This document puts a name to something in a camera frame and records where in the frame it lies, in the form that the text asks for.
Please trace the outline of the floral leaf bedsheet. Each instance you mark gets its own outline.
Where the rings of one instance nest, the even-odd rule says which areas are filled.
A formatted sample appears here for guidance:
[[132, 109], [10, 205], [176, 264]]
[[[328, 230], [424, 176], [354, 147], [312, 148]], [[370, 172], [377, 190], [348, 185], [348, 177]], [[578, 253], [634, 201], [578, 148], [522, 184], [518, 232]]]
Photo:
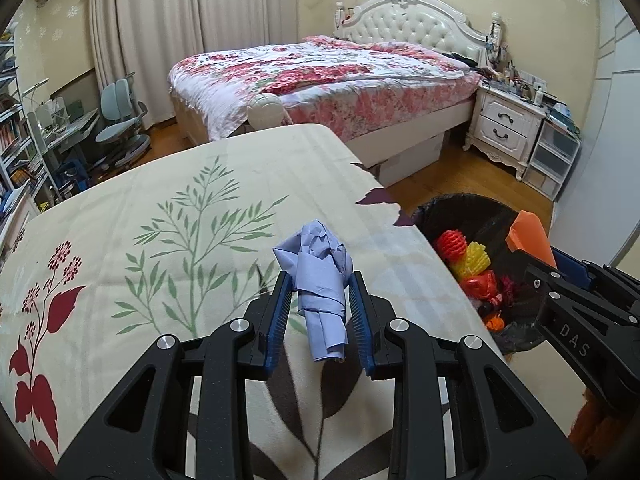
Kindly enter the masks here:
[[485, 336], [436, 252], [328, 128], [288, 126], [129, 170], [27, 220], [1, 260], [1, 405], [51, 471], [163, 334], [204, 337], [277, 281], [319, 221], [369, 292], [432, 336]]

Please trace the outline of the beige pleated curtains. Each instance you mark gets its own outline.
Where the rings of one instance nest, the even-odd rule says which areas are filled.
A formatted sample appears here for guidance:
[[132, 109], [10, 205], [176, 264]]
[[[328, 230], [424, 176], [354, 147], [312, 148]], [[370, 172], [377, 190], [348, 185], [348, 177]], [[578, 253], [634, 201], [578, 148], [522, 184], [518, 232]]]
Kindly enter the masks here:
[[296, 41], [297, 0], [89, 0], [89, 30], [99, 86], [134, 76], [152, 126], [174, 114], [172, 66], [198, 53]]

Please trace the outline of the plastic drawer storage unit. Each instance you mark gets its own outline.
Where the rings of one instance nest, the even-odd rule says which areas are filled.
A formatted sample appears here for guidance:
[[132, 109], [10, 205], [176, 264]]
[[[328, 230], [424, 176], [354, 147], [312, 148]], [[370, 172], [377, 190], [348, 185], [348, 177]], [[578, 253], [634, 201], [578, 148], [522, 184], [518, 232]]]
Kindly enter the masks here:
[[560, 195], [580, 150], [580, 140], [562, 124], [544, 119], [530, 153], [523, 182], [554, 202]]

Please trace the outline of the orange paper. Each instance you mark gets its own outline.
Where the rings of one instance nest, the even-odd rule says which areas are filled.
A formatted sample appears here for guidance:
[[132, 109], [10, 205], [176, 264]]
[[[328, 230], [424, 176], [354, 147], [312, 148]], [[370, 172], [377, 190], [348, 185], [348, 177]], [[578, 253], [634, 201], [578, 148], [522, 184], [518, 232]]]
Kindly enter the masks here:
[[547, 233], [540, 219], [533, 212], [521, 210], [518, 213], [506, 234], [506, 246], [511, 252], [521, 250], [548, 264], [552, 269], [556, 268]]

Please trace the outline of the red plastic bag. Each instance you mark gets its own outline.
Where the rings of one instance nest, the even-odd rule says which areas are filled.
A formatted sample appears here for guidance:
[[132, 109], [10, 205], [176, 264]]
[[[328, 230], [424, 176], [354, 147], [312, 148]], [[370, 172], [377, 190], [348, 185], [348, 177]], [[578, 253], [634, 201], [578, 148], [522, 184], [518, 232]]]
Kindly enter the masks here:
[[469, 298], [488, 301], [494, 307], [502, 303], [502, 295], [493, 270], [486, 270], [481, 274], [462, 278], [459, 285]]

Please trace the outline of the white cardboard box under bed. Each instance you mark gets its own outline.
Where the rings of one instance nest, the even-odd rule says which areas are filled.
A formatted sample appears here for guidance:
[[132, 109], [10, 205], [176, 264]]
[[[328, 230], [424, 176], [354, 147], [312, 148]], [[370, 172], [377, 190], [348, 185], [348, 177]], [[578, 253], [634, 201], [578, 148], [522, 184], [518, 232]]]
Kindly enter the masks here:
[[436, 134], [412, 148], [387, 159], [378, 170], [378, 182], [391, 186], [437, 162], [442, 152], [445, 133]]

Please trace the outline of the orange plastic bag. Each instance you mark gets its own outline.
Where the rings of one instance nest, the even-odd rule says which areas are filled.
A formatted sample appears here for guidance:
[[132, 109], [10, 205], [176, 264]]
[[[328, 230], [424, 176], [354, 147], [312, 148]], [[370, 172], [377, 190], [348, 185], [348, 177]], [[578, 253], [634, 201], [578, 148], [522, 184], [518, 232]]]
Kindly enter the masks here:
[[506, 322], [499, 312], [491, 313], [483, 318], [485, 327], [493, 334], [498, 334], [506, 327]]

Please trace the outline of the lavender paper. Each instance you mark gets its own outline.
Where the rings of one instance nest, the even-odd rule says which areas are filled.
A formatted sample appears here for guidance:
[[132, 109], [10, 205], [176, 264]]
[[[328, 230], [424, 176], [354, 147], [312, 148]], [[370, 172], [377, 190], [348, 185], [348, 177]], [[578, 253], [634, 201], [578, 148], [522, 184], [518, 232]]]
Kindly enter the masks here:
[[314, 220], [273, 248], [273, 255], [292, 278], [311, 357], [341, 361], [348, 344], [345, 288], [354, 272], [345, 245]]

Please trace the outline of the yellow foam fruit net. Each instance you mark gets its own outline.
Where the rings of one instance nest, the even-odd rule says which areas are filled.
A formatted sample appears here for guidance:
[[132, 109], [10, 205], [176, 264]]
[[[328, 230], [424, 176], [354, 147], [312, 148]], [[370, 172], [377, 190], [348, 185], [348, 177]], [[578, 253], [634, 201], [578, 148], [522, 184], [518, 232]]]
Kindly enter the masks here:
[[450, 268], [458, 281], [472, 278], [486, 271], [491, 264], [486, 246], [472, 242], [466, 248], [463, 259], [453, 263]]

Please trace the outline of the white round bedpost knob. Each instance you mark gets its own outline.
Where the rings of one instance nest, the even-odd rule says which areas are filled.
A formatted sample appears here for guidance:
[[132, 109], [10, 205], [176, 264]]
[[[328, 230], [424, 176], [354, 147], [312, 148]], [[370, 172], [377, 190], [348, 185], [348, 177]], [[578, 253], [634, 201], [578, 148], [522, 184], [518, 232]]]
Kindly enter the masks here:
[[247, 121], [254, 130], [277, 128], [288, 123], [288, 114], [278, 96], [261, 93], [247, 103]]

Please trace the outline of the red foam fruit net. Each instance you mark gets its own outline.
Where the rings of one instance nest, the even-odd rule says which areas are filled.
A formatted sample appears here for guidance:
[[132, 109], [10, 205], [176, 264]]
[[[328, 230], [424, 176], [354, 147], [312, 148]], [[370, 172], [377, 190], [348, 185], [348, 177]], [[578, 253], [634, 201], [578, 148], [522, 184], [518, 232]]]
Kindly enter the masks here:
[[436, 238], [434, 247], [446, 263], [456, 263], [465, 257], [468, 243], [461, 231], [447, 230]]

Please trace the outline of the pink floral quilt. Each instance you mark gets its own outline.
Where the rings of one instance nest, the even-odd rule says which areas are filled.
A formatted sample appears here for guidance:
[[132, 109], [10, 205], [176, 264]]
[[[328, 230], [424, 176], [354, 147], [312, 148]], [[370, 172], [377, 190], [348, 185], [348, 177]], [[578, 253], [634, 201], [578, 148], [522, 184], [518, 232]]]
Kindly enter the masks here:
[[350, 141], [469, 99], [482, 77], [468, 64], [402, 41], [355, 44], [310, 36], [189, 56], [168, 74], [172, 95], [201, 117], [208, 140], [248, 123], [248, 101], [278, 96], [291, 124], [320, 124]]

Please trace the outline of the grey study desk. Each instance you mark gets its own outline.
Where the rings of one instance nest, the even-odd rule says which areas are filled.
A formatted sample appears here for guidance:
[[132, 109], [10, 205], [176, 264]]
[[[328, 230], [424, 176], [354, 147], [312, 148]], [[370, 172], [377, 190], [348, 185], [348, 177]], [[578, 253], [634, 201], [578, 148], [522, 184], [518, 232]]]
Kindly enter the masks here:
[[52, 131], [44, 140], [42, 154], [65, 153], [71, 150], [83, 140], [88, 139], [99, 119], [100, 112], [95, 108], [74, 122]]

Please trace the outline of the black lined trash bin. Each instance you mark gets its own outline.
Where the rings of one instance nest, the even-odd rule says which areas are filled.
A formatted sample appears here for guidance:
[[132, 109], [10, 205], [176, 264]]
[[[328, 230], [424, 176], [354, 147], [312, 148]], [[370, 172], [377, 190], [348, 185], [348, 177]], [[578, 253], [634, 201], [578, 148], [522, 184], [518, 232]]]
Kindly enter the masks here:
[[441, 195], [418, 207], [414, 225], [472, 302], [500, 352], [532, 350], [544, 341], [535, 326], [541, 284], [529, 266], [554, 270], [547, 231], [536, 214], [470, 193]]

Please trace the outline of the white two-drawer nightstand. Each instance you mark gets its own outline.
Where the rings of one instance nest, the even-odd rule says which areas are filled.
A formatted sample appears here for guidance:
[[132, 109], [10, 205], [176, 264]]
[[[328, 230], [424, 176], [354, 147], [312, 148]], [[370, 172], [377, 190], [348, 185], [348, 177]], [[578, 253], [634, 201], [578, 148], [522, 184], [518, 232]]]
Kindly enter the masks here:
[[481, 84], [463, 149], [477, 148], [492, 162], [513, 168], [521, 181], [544, 118], [541, 107]]

